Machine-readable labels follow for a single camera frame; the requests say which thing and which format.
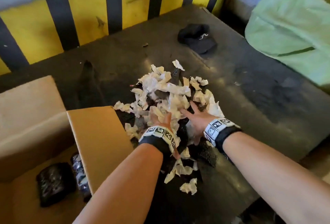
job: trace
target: yellow and black striped barrier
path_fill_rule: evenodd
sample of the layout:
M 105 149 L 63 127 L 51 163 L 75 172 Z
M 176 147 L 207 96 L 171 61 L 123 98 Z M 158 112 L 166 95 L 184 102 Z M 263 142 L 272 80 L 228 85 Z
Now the yellow and black striped barrier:
M 0 74 L 47 59 L 187 4 L 223 0 L 36 0 L 0 12 Z

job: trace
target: light green bag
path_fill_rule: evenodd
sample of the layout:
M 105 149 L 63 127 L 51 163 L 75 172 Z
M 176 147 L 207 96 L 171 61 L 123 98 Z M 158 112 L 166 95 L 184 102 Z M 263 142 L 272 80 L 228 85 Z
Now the light green bag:
M 323 89 L 330 85 L 330 4 L 324 0 L 261 0 L 245 37 Z

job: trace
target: pile of paper and debris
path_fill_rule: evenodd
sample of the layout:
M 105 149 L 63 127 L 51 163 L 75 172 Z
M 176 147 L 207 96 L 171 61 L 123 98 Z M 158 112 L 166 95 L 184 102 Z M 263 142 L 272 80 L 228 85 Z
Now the pile of paper and debris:
M 114 105 L 114 109 L 133 113 L 137 119 L 143 120 L 147 126 L 152 126 L 149 112 L 156 114 L 160 122 L 163 122 L 165 114 L 171 112 L 171 128 L 174 133 L 175 145 L 179 147 L 181 140 L 177 136 L 177 131 L 180 127 L 178 121 L 185 118 L 179 110 L 188 109 L 190 107 L 190 100 L 200 103 L 201 106 L 204 106 L 214 116 L 224 117 L 224 115 L 219 107 L 219 102 L 215 102 L 211 91 L 206 89 L 205 93 L 203 93 L 200 88 L 200 86 L 207 85 L 208 80 L 203 80 L 201 77 L 191 77 L 189 80 L 182 76 L 184 69 L 179 61 L 175 60 L 173 64 L 175 70 L 172 73 L 164 71 L 164 67 L 162 66 L 156 67 L 152 64 L 152 72 L 138 79 L 136 88 L 132 89 L 132 92 L 135 94 L 135 102 L 124 104 L 118 101 Z M 125 124 L 125 130 L 131 139 L 134 137 L 139 139 L 143 131 L 141 129 L 139 130 L 136 125 L 132 127 L 129 123 Z M 181 158 L 176 161 L 172 171 L 167 174 L 165 183 L 171 181 L 175 175 L 190 175 L 194 170 L 198 170 L 195 160 L 193 167 L 184 166 L 182 163 L 182 159 L 193 160 L 190 157 L 188 148 L 185 148 L 180 156 Z M 184 183 L 180 187 L 180 190 L 195 194 L 197 192 L 196 184 L 197 178 L 192 178 L 190 183 Z

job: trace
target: dirty metal floor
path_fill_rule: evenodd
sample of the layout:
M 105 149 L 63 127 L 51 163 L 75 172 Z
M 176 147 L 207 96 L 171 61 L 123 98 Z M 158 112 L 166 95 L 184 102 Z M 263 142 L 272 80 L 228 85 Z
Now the dirty metal floor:
M 188 23 L 210 25 L 217 49 L 203 58 L 177 42 Z M 254 50 L 245 39 L 197 6 L 183 7 L 80 48 L 0 76 L 0 92 L 52 75 L 67 110 L 134 101 L 130 84 L 150 65 L 208 79 L 226 117 L 258 140 L 298 161 L 330 133 L 330 97 L 300 74 Z M 194 196 L 179 177 L 160 175 L 148 223 L 229 223 L 257 198 L 240 172 L 217 154 L 216 168 L 200 165 Z

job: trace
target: open cardboard box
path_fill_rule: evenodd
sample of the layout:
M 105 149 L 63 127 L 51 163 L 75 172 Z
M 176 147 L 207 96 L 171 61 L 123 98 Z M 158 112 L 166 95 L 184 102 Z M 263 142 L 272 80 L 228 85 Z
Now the open cardboard box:
M 111 106 L 66 111 L 51 76 L 0 94 L 0 223 L 72 223 L 78 189 L 41 208 L 36 175 L 77 150 L 93 194 L 133 147 Z

